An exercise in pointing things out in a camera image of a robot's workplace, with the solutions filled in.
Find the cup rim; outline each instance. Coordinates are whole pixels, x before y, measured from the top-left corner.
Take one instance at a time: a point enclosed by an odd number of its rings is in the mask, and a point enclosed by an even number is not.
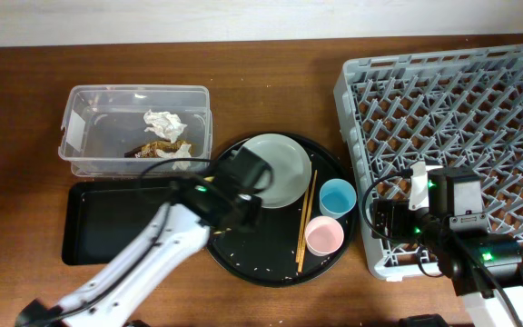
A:
[[[322,190],[324,188],[324,186],[327,184],[327,183],[330,183],[330,182],[334,182],[334,181],[343,181],[345,183],[345,186],[349,186],[352,190],[352,192],[354,193],[354,196],[352,197],[354,199],[354,201],[352,202],[352,205],[349,205],[349,209],[345,210],[345,211],[342,211],[342,212],[335,212],[333,210],[330,210],[326,205],[324,205],[324,203],[322,202]],[[322,207],[324,207],[324,209],[328,210],[328,212],[332,213],[332,214],[346,214],[348,213],[350,210],[352,210],[352,208],[354,208],[354,206],[356,205],[356,202],[358,201],[357,199],[358,195],[356,193],[356,190],[354,189],[354,186],[352,186],[352,184],[347,181],[347,180],[344,180],[344,179],[341,179],[341,178],[332,178],[328,181],[326,181],[326,183],[324,183],[321,188],[320,188],[320,192],[318,193],[318,200],[320,201],[320,204],[322,205]]]
[[[336,246],[336,249],[330,251],[330,252],[322,252],[322,251],[318,251],[316,250],[314,247],[312,247],[309,243],[308,243],[308,236],[310,235],[308,232],[308,226],[306,226],[306,231],[304,232],[304,239],[306,240],[306,246],[308,246],[309,248],[312,248],[312,250],[316,253],[320,253],[320,254],[330,254],[330,253],[335,253],[336,251],[338,251],[340,249],[340,247],[342,246],[342,244],[344,243],[344,238],[345,238],[345,235],[344,235],[344,229],[342,228],[342,225],[340,225],[340,223],[332,218],[332,217],[329,217],[329,216],[326,216],[326,215],[322,215],[322,216],[318,216],[318,217],[315,217],[314,219],[317,219],[317,218],[327,218],[326,220],[328,221],[331,221],[331,223],[336,223],[338,225],[338,228],[341,232],[342,232],[342,238],[340,239],[340,244],[338,244]]]

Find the dish rack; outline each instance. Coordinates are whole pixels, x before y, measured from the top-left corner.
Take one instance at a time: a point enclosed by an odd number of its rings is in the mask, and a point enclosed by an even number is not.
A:
[[[372,181],[418,160],[470,166],[492,232],[523,247],[523,45],[352,59],[334,97],[359,200]],[[409,181],[392,180],[372,198],[407,199],[409,191]],[[361,226],[375,277],[421,275],[417,248],[392,247]],[[427,272],[439,272],[433,256],[421,257]]]

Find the plastic container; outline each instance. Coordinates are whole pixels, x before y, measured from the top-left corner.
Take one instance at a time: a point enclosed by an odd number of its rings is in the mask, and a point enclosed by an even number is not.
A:
[[[320,188],[320,212],[332,218],[341,218],[354,208],[356,192],[345,180],[331,179]]]
[[[209,91],[183,85],[82,85],[72,89],[65,108],[60,157],[72,163],[76,176],[136,176],[159,158],[124,158],[139,146],[160,140],[145,132],[147,111],[178,114],[187,124],[180,140],[193,144],[192,156],[210,158],[212,114]],[[201,170],[206,163],[191,163]],[[156,168],[151,175],[172,170],[173,164]]]
[[[418,160],[469,166],[482,179],[493,233],[523,247],[523,45],[352,59],[334,87],[342,139],[359,197],[377,178]],[[409,181],[373,198],[407,199]],[[370,272],[387,281],[421,275],[417,248],[372,237],[361,220]],[[439,271],[423,251],[427,273]]]

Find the wooden surface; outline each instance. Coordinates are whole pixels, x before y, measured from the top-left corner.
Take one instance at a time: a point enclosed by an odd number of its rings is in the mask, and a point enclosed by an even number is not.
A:
[[[247,134],[279,130],[319,142],[348,167],[332,96],[344,61],[519,43],[523,35],[0,49],[0,326],[36,297],[55,304],[102,268],[60,259],[67,193],[78,181],[57,154],[73,86],[205,85],[214,155]],[[239,280],[202,251],[133,318],[152,326],[365,326],[423,313],[470,321],[448,279],[376,280],[358,239],[322,277],[284,289]]]

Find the chopsticks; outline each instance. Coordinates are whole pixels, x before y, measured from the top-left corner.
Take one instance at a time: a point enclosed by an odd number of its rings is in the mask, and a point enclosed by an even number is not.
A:
[[[318,170],[314,170],[314,179],[312,181],[312,187],[310,190],[310,200],[308,202],[306,202],[308,198],[308,189],[306,189],[306,194],[304,194],[304,205],[302,206],[301,210],[300,234],[298,235],[298,251],[296,255],[296,263],[298,263],[298,273],[301,273],[301,268],[304,264],[304,254],[306,253],[306,239],[304,238],[304,233],[306,231],[306,226],[310,222],[312,202],[314,200],[314,191],[316,190],[317,175]]]

